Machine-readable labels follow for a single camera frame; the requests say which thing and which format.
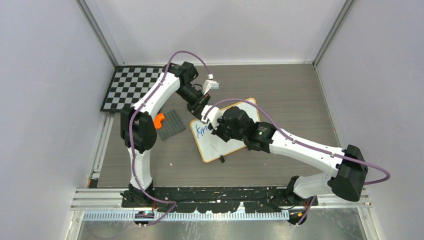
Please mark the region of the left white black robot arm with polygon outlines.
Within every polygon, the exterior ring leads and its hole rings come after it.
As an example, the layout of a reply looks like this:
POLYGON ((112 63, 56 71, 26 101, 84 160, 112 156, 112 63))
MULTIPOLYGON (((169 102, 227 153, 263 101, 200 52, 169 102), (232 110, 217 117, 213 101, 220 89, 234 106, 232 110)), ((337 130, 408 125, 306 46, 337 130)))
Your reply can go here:
POLYGON ((168 63, 153 87, 133 106, 120 111, 120 137, 130 156, 131 179, 123 196, 148 207, 153 202, 153 179, 151 176, 151 149, 157 141, 154 119, 169 97, 177 93, 187 103, 187 109, 196 118, 210 100, 205 89, 197 90, 191 83, 199 75, 190 62, 168 63))

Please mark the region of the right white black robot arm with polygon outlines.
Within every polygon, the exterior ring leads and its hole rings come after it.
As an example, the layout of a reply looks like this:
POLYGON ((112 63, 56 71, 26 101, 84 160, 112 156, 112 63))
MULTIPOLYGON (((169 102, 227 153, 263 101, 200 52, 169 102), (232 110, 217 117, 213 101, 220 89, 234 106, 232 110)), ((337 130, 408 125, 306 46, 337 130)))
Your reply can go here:
POLYGON ((365 159, 357 146, 330 147, 298 138, 269 122, 254 121, 236 106, 217 119, 216 127, 209 124, 208 129, 224 142, 242 141, 249 150, 287 156, 321 170, 320 174, 290 179, 283 195, 291 205, 323 194, 350 202, 360 200, 368 167, 360 164, 365 159))

